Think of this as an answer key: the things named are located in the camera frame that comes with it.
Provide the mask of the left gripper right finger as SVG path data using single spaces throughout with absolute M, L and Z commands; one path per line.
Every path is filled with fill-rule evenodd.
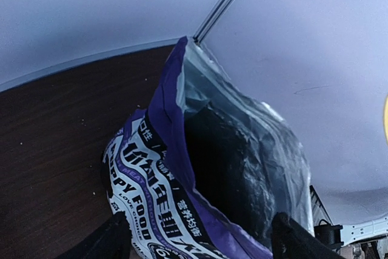
M 278 212 L 272 220 L 271 243 L 274 259 L 343 258 L 319 242 L 284 212 Z

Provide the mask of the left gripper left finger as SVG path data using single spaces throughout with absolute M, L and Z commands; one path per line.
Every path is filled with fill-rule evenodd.
M 132 232 L 125 212 L 117 212 L 94 232 L 57 259 L 130 258 Z

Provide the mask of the purple pet food bag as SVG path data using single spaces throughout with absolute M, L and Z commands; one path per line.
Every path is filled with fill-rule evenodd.
M 313 233 L 298 138 L 186 37 L 102 165 L 110 207 L 125 213 L 141 258 L 271 258 L 279 212 Z

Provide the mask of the yellow plastic scoop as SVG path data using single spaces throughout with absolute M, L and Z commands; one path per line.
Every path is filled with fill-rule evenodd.
M 384 127 L 384 135 L 385 135 L 386 141 L 388 142 L 388 96 L 385 99 L 384 108 L 383 108 L 383 127 Z

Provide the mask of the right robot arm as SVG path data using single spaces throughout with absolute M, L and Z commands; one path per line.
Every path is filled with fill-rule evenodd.
M 360 224 L 329 224 L 321 220 L 314 227 L 315 238 L 331 250 L 357 243 L 367 243 L 387 237 L 387 215 Z

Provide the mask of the right aluminium frame post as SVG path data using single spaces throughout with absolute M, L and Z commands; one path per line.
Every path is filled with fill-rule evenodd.
M 234 0 L 217 0 L 216 4 L 210 10 L 205 20 L 199 26 L 193 36 L 193 40 L 196 44 L 200 44 L 210 33 L 211 29 L 218 22 L 220 17 L 226 12 Z

